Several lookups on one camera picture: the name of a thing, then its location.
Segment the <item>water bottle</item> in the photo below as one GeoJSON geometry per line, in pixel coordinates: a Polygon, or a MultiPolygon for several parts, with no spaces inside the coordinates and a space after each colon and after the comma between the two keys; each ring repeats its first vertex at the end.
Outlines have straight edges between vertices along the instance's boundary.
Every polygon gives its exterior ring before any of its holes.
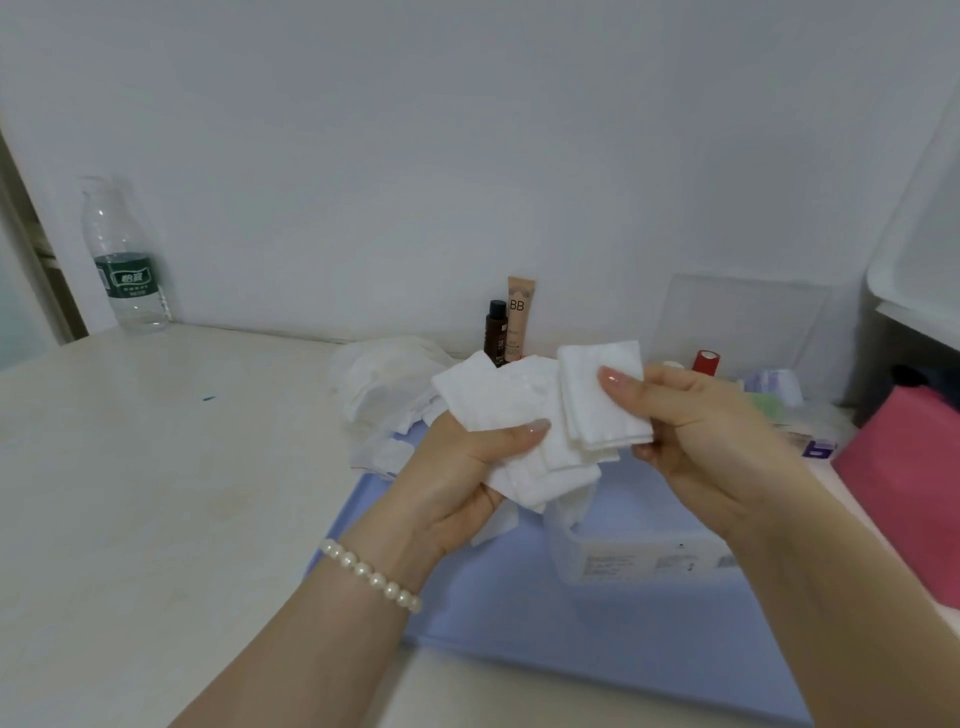
{"type": "Polygon", "coordinates": [[[99,177],[84,178],[83,222],[86,246],[120,326],[133,333],[166,328],[170,319],[156,269],[120,190],[99,177]]]}

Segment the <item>desk surface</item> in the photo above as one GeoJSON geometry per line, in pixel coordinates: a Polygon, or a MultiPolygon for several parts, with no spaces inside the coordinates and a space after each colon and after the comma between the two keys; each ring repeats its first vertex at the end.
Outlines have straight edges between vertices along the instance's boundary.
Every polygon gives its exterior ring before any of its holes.
{"type": "MultiPolygon", "coordinates": [[[[355,481],[325,394],[335,350],[115,329],[0,374],[4,724],[162,728],[274,614],[355,481]]],[[[369,724],[760,725],[410,649],[369,724]]]]}

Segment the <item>pink container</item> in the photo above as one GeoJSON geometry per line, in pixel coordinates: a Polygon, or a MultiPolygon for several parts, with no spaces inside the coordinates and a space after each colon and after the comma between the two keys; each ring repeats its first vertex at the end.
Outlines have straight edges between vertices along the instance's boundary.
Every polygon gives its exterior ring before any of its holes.
{"type": "Polygon", "coordinates": [[[933,597],[960,608],[960,412],[896,387],[833,468],[933,597]]]}

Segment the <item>blue tray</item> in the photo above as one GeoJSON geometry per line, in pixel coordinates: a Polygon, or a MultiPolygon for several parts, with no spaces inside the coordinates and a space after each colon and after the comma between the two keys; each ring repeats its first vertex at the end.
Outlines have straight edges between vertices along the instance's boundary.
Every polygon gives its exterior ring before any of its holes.
{"type": "MultiPolygon", "coordinates": [[[[416,443],[422,433],[421,425],[404,439],[416,443]]],[[[361,477],[330,538],[388,487],[375,475],[361,477]]],[[[810,723],[743,578],[567,586],[554,569],[540,516],[521,511],[519,528],[444,559],[421,595],[424,609],[404,635],[409,643],[810,723]]]]}

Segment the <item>pearl bracelet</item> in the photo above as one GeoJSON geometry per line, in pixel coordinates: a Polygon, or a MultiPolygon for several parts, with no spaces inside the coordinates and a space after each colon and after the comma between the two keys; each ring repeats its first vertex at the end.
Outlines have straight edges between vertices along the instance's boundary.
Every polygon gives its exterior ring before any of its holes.
{"type": "Polygon", "coordinates": [[[374,571],[372,566],[364,564],[355,553],[347,551],[333,539],[324,539],[324,542],[320,544],[320,551],[331,559],[339,561],[340,566],[344,569],[350,569],[357,576],[367,579],[374,589],[383,592],[383,595],[388,599],[395,601],[404,609],[409,609],[413,614],[423,608],[423,602],[419,596],[412,595],[405,589],[400,589],[400,585],[395,581],[387,581],[386,576],[379,571],[374,571]]]}

